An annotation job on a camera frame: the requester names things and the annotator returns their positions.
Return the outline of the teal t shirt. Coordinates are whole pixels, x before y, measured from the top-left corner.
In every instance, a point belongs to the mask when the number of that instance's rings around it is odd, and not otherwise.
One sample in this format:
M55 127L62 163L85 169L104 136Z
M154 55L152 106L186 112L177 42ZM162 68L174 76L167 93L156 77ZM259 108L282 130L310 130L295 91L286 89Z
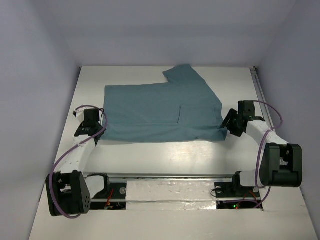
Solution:
M188 64L163 72L165 83L107 85L103 140L128 143L225 141L220 99Z

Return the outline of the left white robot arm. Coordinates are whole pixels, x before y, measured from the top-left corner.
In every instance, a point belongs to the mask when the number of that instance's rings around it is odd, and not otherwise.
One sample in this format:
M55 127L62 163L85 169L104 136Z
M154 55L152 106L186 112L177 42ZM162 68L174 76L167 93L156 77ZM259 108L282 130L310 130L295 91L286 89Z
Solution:
M50 215L68 219L87 214L94 197L112 194L107 173L85 173L89 158L107 128L105 111L82 105L72 114L80 122L73 145L56 161L45 180Z

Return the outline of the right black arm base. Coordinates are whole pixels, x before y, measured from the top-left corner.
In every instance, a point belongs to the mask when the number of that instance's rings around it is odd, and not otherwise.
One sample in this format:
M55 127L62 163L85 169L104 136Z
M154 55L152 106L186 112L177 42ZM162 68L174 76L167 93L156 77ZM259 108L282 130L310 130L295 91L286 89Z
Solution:
M253 186L240 184L240 172L236 172L230 182L215 182L210 195L216 199L218 210L263 208L260 193L255 193Z

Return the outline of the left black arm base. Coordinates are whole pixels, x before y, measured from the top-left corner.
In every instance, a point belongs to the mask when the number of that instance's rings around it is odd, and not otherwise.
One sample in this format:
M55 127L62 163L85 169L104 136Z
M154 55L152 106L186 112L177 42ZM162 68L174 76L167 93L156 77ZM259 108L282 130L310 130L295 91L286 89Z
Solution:
M110 181L107 174L102 174L104 188L92 199L90 210L125 210L127 183L124 181Z

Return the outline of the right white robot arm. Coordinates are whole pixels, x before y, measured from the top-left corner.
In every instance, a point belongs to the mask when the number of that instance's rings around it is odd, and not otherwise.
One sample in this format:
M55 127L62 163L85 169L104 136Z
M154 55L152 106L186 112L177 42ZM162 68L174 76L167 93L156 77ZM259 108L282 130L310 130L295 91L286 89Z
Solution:
M255 169L237 171L230 182L218 182L213 192L218 198L243 198L250 190L271 187L298 188L302 184L302 148L279 137L275 127L255 114L255 101L242 100L222 122L231 135L251 137L258 144Z

